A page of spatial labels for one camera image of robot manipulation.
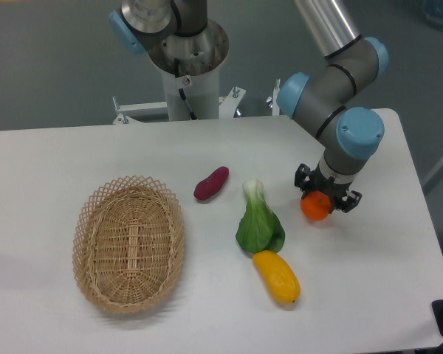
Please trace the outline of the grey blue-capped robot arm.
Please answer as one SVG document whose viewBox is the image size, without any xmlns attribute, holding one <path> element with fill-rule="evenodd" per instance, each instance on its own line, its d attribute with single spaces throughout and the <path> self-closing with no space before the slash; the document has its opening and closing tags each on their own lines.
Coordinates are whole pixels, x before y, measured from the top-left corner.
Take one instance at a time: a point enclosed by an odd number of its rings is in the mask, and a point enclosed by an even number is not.
<svg viewBox="0 0 443 354">
<path fill-rule="evenodd" d="M 324 194 L 330 211 L 349 212 L 362 197 L 351 184 L 385 128 L 375 111 L 347 103 L 384 72 L 388 51 L 361 35 L 341 1 L 295 5 L 326 60 L 318 76 L 294 74 L 274 96 L 281 112 L 324 147 L 315 169 L 296 170 L 295 186 L 304 197 Z M 220 117 L 219 68 L 229 41 L 208 18 L 206 1 L 123 1 L 109 23 L 129 52 L 148 55 L 159 69 L 171 120 Z"/>
</svg>

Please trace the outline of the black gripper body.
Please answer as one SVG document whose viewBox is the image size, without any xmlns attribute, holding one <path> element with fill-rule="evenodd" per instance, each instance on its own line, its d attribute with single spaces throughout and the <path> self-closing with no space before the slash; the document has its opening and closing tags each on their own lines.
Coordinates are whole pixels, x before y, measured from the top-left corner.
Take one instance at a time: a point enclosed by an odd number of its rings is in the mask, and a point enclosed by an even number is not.
<svg viewBox="0 0 443 354">
<path fill-rule="evenodd" d="M 320 171 L 319 167 L 312 170 L 305 184 L 305 195 L 312 192 L 321 192 L 330 199 L 342 199 L 346 197 L 346 192 L 351 183 L 339 183 L 334 177 L 326 178 Z"/>
</svg>

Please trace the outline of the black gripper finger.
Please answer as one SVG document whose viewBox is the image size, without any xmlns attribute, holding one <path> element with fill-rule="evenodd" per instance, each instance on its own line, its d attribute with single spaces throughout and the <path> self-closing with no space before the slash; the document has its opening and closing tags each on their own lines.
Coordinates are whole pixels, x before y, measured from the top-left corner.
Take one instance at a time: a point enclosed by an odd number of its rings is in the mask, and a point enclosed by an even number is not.
<svg viewBox="0 0 443 354">
<path fill-rule="evenodd" d="M 329 193 L 331 208 L 329 213 L 335 210 L 348 213 L 352 211 L 361 201 L 363 194 L 354 190 L 333 190 Z"/>
<path fill-rule="evenodd" d="M 313 172 L 305 165 L 300 164 L 295 171 L 294 185 L 304 194 L 309 194 L 313 191 L 314 182 L 312 181 Z"/>
</svg>

